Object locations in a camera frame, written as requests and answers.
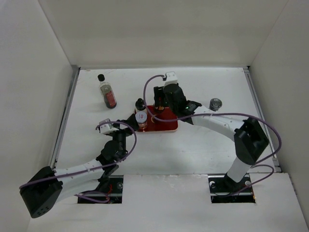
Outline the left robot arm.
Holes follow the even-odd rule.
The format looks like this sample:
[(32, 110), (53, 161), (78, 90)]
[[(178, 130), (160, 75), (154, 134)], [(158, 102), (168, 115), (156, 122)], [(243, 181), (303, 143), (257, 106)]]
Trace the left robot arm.
[(136, 136), (138, 129), (134, 114), (124, 120), (106, 119), (96, 126), (96, 130), (110, 136), (111, 140), (96, 158), (70, 168), (41, 168), (27, 183), (20, 186), (20, 195), (31, 218), (43, 216), (57, 202), (67, 197), (84, 197), (84, 193), (88, 191), (106, 191), (109, 176), (131, 154), (126, 148), (126, 138)]

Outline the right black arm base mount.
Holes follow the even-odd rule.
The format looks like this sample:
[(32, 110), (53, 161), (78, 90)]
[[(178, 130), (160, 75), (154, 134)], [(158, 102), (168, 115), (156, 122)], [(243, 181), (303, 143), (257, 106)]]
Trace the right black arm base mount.
[(210, 174), (208, 182), (212, 203), (255, 203), (249, 174), (238, 183), (225, 174)]

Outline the small jar pink label lid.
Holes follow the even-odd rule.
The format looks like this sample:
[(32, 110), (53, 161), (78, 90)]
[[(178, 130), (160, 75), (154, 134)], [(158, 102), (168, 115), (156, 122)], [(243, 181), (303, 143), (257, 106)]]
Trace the small jar pink label lid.
[(138, 111), (135, 118), (140, 130), (147, 128), (147, 114), (144, 111)]

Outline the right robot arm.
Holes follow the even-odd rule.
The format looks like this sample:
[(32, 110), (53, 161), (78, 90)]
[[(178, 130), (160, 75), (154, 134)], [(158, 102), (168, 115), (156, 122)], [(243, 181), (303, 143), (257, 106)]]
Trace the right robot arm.
[(222, 185), (229, 191), (235, 191), (241, 186), (245, 174), (269, 144), (269, 139), (256, 118), (238, 120), (214, 116), (213, 110), (196, 101), (187, 100), (178, 84), (154, 87), (154, 107), (157, 111), (168, 107), (181, 121), (205, 127), (234, 142), (236, 158), (222, 181)]

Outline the silver lid jar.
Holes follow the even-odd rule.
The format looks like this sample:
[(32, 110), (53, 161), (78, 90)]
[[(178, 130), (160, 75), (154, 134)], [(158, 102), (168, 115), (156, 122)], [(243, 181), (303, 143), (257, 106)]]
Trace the silver lid jar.
[(212, 111), (218, 111), (222, 107), (223, 103), (218, 98), (212, 98), (210, 100), (209, 109)]

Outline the white bottle black cap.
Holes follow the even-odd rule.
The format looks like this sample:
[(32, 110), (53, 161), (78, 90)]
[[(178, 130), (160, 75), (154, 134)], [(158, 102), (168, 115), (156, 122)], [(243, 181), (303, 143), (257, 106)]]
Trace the white bottle black cap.
[(147, 113), (147, 109), (142, 98), (138, 98), (135, 102), (135, 113), (137, 112), (145, 112)]

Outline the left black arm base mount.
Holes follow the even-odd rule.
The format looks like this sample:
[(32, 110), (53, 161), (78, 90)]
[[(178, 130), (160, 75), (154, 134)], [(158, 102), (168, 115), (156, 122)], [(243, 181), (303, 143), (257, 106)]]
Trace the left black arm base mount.
[(112, 175), (100, 182), (95, 190), (83, 192), (78, 204), (121, 204), (124, 188), (124, 176)]

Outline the red lid sauce jar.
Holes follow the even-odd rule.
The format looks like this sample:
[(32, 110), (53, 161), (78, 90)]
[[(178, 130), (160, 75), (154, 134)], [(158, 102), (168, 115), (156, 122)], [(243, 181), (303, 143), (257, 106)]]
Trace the red lid sauce jar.
[(164, 99), (162, 97), (154, 98), (154, 111), (158, 114), (162, 113), (165, 110)]

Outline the dark sauce glass bottle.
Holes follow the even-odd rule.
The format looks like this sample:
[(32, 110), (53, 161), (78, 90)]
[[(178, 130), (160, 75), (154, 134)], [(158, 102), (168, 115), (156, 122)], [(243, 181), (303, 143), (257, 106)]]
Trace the dark sauce glass bottle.
[(105, 105), (109, 109), (113, 109), (117, 106), (117, 101), (115, 99), (111, 85), (106, 82), (105, 76), (103, 74), (98, 75), (98, 80), (100, 82), (99, 90), (105, 102)]

